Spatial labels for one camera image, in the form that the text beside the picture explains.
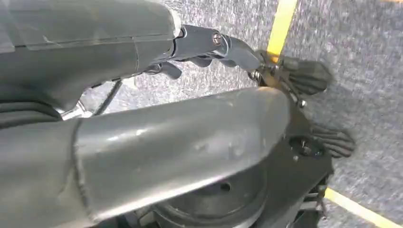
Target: yellow line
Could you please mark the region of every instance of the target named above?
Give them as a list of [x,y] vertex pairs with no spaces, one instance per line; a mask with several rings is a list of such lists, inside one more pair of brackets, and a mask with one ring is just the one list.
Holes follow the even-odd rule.
[[396,223],[376,214],[373,211],[370,211],[358,203],[352,201],[351,199],[337,193],[336,191],[328,188],[325,193],[325,197],[330,201],[338,204],[344,209],[350,211],[351,213],[362,217],[363,219],[374,223],[377,227],[380,228],[402,228]]
[[[275,56],[280,55],[287,38],[288,28],[291,24],[292,15],[294,14],[296,5],[297,0],[278,1],[277,12],[271,29],[267,52]],[[277,62],[278,58],[274,57],[273,61]]]
[[[267,46],[267,52],[273,54],[274,56],[279,56],[281,54],[296,5],[297,0],[278,0],[277,12],[274,18],[273,27],[269,38],[269,44]],[[274,57],[273,61],[277,62],[278,58]],[[345,208],[346,210],[352,212],[353,214],[356,214],[363,219],[374,223],[377,227],[402,228],[396,223],[393,223],[392,221],[376,214],[375,212],[362,207],[358,203],[335,192],[332,189],[328,188],[326,190],[325,197],[330,201],[338,204],[339,206]]]

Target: screw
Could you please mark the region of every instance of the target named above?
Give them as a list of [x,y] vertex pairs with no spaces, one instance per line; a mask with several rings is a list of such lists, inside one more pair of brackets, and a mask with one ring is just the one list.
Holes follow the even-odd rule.
[[222,39],[222,36],[221,36],[221,34],[219,32],[214,32],[213,33],[213,44],[215,46],[220,46],[221,45],[221,42],[222,42],[221,39]]

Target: gray carpet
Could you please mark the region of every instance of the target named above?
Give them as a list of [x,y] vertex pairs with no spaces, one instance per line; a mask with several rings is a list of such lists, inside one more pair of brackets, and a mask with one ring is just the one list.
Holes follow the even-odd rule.
[[[276,0],[166,0],[183,22],[217,28],[265,49]],[[403,4],[380,0],[300,0],[284,54],[321,59],[335,82],[309,98],[307,114],[317,122],[352,129],[356,154],[336,161],[331,187],[361,205],[403,224]],[[237,68],[179,65],[183,76],[142,75],[126,84],[108,112],[136,109],[240,87],[253,86]],[[110,85],[87,91],[94,109]],[[323,228],[373,225],[333,205]]]

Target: bolt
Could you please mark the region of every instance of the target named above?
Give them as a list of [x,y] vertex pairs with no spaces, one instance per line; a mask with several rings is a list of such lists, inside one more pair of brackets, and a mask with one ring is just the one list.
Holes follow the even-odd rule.
[[215,46],[220,46],[222,42],[222,36],[219,32],[214,32],[213,33],[213,44]]
[[322,151],[317,151],[316,153],[315,153],[315,156],[322,156],[322,154],[323,154],[323,152]]

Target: cable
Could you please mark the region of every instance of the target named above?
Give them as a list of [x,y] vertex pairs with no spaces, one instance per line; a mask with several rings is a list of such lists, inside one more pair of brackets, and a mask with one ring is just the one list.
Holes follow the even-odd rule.
[[0,113],[10,113],[18,111],[35,111],[55,117],[56,119],[61,119],[60,114],[47,104],[31,101],[29,102],[14,101],[8,103],[0,103]]
[[112,87],[111,91],[108,93],[108,96],[106,96],[106,99],[104,102],[98,107],[98,109],[95,111],[93,116],[100,115],[104,113],[106,108],[111,104],[113,98],[116,96],[117,91],[119,91],[120,87],[122,86],[122,80],[119,79],[115,82],[114,86]]

